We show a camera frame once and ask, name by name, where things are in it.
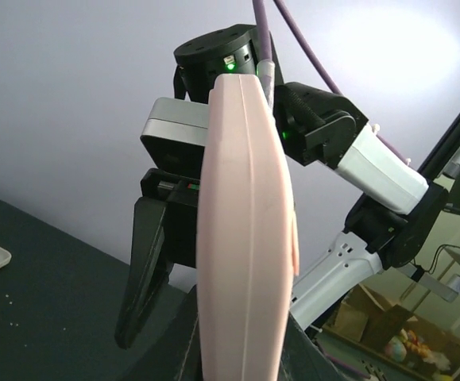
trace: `dark table surface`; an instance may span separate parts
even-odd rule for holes
[[[184,297],[168,288],[125,351],[113,334],[128,265],[2,201],[0,246],[13,256],[0,270],[0,381],[115,380]]]

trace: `pink object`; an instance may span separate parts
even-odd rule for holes
[[[196,267],[205,381],[276,381],[299,271],[288,165],[255,75],[220,75],[199,190]]]

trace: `white backdrop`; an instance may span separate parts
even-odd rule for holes
[[[285,79],[325,89],[268,3]],[[460,2],[288,4],[339,87],[418,166],[460,110]],[[250,0],[1,0],[0,198],[128,262],[153,165],[138,137],[172,96],[173,50],[236,23],[253,23]],[[321,165],[290,168],[305,269],[359,192]]]

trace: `white plastic casing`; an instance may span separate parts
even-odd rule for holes
[[[410,214],[428,184],[403,163],[366,125],[335,170],[344,180],[398,214]]]
[[[306,329],[347,291],[383,270],[378,254],[353,233],[340,233],[334,243],[293,286],[290,312]]]

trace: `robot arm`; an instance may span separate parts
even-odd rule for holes
[[[339,95],[299,83],[280,85],[274,114],[287,155],[302,165],[321,161],[365,194],[344,230],[293,287],[290,310],[306,329],[358,283],[407,265],[448,193],[396,157]]]

